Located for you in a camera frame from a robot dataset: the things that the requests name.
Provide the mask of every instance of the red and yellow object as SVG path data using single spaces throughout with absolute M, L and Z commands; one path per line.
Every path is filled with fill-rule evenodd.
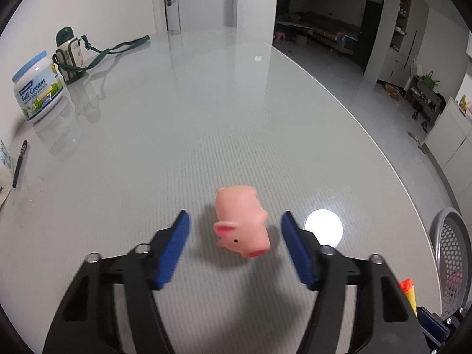
M 410 302 L 414 314 L 416 315 L 416 317 L 418 317 L 418 315 L 416 314 L 416 297 L 414 295 L 413 280 L 411 278 L 408 278 L 405 281 L 400 282 L 398 285 L 400 285 L 400 288 L 407 297 L 408 302 Z

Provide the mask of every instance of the black door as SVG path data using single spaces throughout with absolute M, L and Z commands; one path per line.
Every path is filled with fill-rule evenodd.
M 383 4 L 375 3 L 370 0 L 365 2 L 364 17 L 353 54 L 354 62 L 363 69 L 367 67 L 367 63 L 371 57 L 378 25 L 381 22 L 382 8 Z

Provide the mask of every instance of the pig's head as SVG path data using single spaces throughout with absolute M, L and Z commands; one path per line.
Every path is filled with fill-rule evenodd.
M 213 225 L 213 229 L 221 237 L 217 246 L 226 247 L 246 258 L 264 254 L 271 247 L 264 224 L 246 228 L 237 222 L 220 221 Z

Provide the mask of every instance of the black pen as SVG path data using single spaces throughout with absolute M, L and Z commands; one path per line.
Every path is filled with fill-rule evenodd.
M 24 140 L 23 145 L 21 146 L 20 155 L 18 156 L 18 162 L 17 162 L 17 167 L 15 169 L 15 175 L 13 175 L 13 185 L 12 186 L 14 188 L 17 186 L 18 174 L 20 173 L 21 164 L 23 163 L 24 152 L 26 151 L 27 146 L 28 146 L 28 141 Z

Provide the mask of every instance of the green bottle cap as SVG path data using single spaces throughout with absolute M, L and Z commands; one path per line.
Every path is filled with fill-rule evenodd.
M 74 38 L 74 32 L 70 26 L 62 28 L 58 34 L 56 34 L 56 45 L 59 46 Z

